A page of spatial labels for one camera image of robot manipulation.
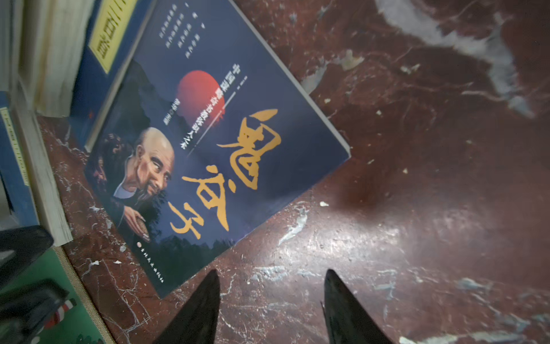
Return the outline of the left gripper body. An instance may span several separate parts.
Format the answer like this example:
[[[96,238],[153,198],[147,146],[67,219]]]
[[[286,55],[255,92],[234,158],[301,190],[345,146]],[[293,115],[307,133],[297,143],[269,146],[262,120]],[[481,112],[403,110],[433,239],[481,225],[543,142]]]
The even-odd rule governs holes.
[[[5,290],[53,244],[52,235],[40,225],[1,231],[2,343],[31,343],[67,300],[68,292],[50,278]]]

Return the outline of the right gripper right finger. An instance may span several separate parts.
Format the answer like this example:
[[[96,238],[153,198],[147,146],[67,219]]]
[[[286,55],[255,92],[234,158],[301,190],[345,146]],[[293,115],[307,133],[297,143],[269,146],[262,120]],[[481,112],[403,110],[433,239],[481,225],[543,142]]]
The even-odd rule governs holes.
[[[325,275],[324,293],[330,343],[392,343],[333,269]]]

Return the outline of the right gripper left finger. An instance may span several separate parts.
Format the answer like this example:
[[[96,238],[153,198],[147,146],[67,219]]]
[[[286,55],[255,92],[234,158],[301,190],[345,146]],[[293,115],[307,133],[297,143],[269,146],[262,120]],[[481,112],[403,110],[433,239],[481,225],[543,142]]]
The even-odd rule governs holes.
[[[220,288],[218,272],[212,269],[153,343],[215,343]]]

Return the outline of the green burlap Christmas bag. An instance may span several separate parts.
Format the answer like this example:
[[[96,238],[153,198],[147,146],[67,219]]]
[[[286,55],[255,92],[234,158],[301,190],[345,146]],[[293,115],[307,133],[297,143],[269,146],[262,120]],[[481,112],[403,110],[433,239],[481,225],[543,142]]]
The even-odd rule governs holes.
[[[2,343],[113,343],[61,249],[1,287]]]

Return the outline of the dark Guiguzi book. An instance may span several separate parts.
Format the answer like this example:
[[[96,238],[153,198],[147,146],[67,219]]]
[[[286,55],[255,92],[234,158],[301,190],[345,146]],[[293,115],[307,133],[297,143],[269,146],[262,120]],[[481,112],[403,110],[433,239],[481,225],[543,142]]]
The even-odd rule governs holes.
[[[349,157],[232,1],[157,1],[85,175],[164,298]]]

